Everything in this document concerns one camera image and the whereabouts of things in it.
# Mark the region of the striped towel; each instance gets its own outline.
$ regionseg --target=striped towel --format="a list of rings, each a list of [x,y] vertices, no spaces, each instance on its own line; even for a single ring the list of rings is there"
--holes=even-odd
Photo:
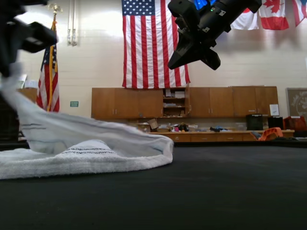
[[[0,179],[151,169],[173,160],[173,141],[133,127],[47,113],[16,92],[19,63],[0,92],[16,109],[30,149],[0,152]]]

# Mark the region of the white cinder block wall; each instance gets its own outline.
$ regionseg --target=white cinder block wall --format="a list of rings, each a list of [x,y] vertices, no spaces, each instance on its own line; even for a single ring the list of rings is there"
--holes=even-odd
[[[287,87],[307,87],[307,20],[295,28],[291,1],[286,1],[290,29],[285,31],[234,31],[217,41],[222,65],[213,71],[202,62],[189,65],[191,86],[277,86],[280,113],[287,116]],[[67,46],[69,0],[58,0],[64,10],[58,15],[60,107],[71,115],[91,115],[93,87],[121,87],[123,35],[120,0],[79,0],[78,45]],[[20,18],[50,27],[52,12],[34,6]],[[30,79],[39,78],[43,52],[21,52],[20,60]],[[70,108],[79,101],[79,108]]]

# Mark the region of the black box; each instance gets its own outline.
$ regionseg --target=black box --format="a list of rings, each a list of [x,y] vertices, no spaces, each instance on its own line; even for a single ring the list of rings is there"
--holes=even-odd
[[[0,95],[0,141],[18,141],[18,134],[17,113]]]
[[[261,114],[246,116],[247,130],[263,130],[263,117]]]
[[[281,130],[284,130],[282,117],[268,117],[268,125],[269,128],[279,127]]]

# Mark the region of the flag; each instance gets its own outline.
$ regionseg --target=flag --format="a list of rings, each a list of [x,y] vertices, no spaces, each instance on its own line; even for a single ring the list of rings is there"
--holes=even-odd
[[[298,26],[305,18],[307,18],[307,0],[292,0],[292,3],[295,17],[295,25]]]
[[[51,30],[56,33],[56,17],[54,17]],[[59,84],[58,84],[57,46],[45,50],[40,77],[38,81],[36,103],[48,112],[59,111]]]
[[[158,89],[190,82],[187,65],[170,70],[178,43],[170,0],[122,0],[124,88]]]
[[[262,0],[259,15],[264,29],[285,30],[289,28],[285,16],[285,0]]]
[[[211,0],[210,3],[211,5],[215,2],[216,0]],[[194,0],[194,4],[196,6],[197,10],[200,10],[202,7],[204,7],[205,5],[207,5],[207,1],[206,0]]]
[[[257,14],[247,8],[243,13],[231,24],[231,28],[237,30],[256,30],[259,29],[257,23]]]

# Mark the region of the drawer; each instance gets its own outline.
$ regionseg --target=drawer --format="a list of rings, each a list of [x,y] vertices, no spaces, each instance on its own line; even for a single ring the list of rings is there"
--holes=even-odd
[[[294,136],[294,133],[283,133],[284,138],[292,138]]]
[[[170,134],[165,136],[171,138],[174,142],[190,142],[189,134]]]
[[[217,134],[217,141],[242,141],[242,134]]]
[[[191,134],[191,142],[217,141],[216,134]]]
[[[243,141],[257,141],[251,134],[243,134]]]

